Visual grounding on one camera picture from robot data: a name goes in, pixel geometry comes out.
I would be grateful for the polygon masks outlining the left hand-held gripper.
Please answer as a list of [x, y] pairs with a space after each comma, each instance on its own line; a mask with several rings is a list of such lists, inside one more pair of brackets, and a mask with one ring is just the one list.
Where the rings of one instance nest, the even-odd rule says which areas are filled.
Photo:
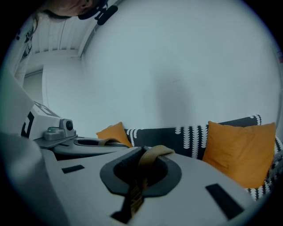
[[74, 157], [92, 157], [129, 148], [118, 142], [101, 143], [98, 138], [77, 137], [71, 119], [60, 118], [38, 102], [34, 102], [25, 119], [21, 136], [35, 141], [41, 148], [53, 148], [56, 154]]

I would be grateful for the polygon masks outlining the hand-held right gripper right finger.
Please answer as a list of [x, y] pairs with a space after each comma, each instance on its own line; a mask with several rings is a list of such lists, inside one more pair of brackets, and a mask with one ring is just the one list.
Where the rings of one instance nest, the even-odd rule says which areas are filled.
[[211, 165], [179, 154], [168, 158], [179, 165], [182, 177], [167, 195], [146, 198], [130, 226], [243, 226], [247, 212], [229, 220], [206, 187], [219, 184], [244, 210], [255, 202], [248, 192]]

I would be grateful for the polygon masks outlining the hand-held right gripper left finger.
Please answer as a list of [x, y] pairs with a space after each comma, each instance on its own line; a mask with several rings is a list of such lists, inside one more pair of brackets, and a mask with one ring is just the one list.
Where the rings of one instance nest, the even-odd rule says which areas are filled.
[[47, 173], [71, 226], [121, 226], [110, 215], [119, 211], [124, 198], [109, 192], [100, 178], [101, 168], [139, 147], [88, 158], [58, 161], [43, 149]]

